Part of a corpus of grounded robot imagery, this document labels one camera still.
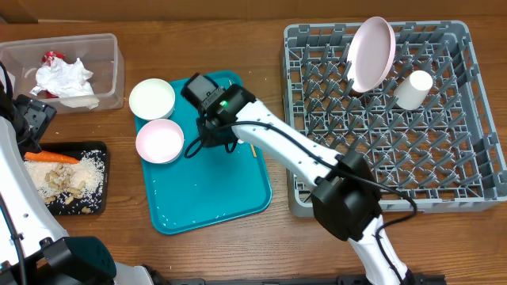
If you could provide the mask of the red snack wrapper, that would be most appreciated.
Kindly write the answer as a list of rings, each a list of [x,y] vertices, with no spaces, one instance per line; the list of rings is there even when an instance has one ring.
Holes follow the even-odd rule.
[[[43,55],[41,59],[41,66],[36,71],[36,86],[30,91],[32,95],[37,97],[39,93],[44,92],[47,99],[58,98],[58,96],[55,94],[50,93],[49,91],[42,89],[42,87],[39,86],[39,80],[42,80],[42,76],[51,67],[55,59],[64,61],[66,59],[66,55],[58,51],[47,51]]]

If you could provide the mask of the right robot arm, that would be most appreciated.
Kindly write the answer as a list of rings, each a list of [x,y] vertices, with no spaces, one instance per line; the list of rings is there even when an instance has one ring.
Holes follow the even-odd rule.
[[[194,74],[181,90],[197,111],[198,137],[186,148],[192,158],[203,147],[232,153],[249,143],[275,158],[310,191],[313,216],[329,233],[351,244],[371,284],[412,284],[414,275],[398,258],[386,235],[377,183],[364,156],[341,154],[302,135],[272,114],[244,87],[219,86]]]

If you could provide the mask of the pink bowl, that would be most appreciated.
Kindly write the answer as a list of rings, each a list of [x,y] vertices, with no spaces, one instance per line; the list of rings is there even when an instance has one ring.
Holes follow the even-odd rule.
[[[167,164],[180,156],[184,142],[183,130],[177,123],[158,119],[141,127],[135,139],[135,148],[144,161]]]

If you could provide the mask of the white napkin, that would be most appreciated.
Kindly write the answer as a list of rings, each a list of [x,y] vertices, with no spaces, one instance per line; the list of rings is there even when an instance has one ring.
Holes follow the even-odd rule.
[[[89,83],[92,77],[93,72],[84,67],[80,58],[67,63],[59,57],[49,57],[36,71],[36,86],[30,93],[37,96],[46,91],[67,107],[93,109],[100,101]]]

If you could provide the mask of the large pink plate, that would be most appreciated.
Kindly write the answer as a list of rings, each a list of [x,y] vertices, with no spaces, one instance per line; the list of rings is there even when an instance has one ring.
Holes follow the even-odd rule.
[[[395,33],[382,17],[368,18],[356,31],[349,46],[347,79],[352,90],[366,93],[387,77],[395,57]]]

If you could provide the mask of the wooden chopstick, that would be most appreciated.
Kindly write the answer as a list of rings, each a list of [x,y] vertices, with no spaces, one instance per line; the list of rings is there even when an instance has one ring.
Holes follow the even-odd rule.
[[[232,82],[231,80],[228,80],[228,82],[229,82],[229,86],[232,86],[233,82]],[[245,142],[243,142],[241,139],[239,139],[239,140],[237,141],[237,143],[238,143],[238,144],[244,144]],[[251,153],[252,153],[253,157],[254,157],[254,158],[257,158],[257,151],[256,151],[256,149],[255,149],[255,146],[254,146],[254,145],[250,144],[250,150],[251,150]]]

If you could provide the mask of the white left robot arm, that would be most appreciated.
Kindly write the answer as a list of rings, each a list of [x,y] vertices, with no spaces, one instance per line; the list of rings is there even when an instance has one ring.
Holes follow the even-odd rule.
[[[15,97],[1,69],[1,282],[3,284],[152,284],[149,268],[113,260],[96,237],[72,237],[41,199],[24,165],[56,110]]]

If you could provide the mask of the white plastic cup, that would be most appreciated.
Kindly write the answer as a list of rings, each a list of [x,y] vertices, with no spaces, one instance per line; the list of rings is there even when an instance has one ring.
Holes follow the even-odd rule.
[[[394,91],[396,105],[405,110],[419,108],[433,87],[433,77],[426,71],[412,72]]]

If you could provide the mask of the white bowl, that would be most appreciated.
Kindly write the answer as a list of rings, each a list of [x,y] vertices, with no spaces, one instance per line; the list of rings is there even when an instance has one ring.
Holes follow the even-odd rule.
[[[138,83],[129,96],[132,113],[142,120],[168,119],[175,107],[176,96],[170,83],[148,78]]]

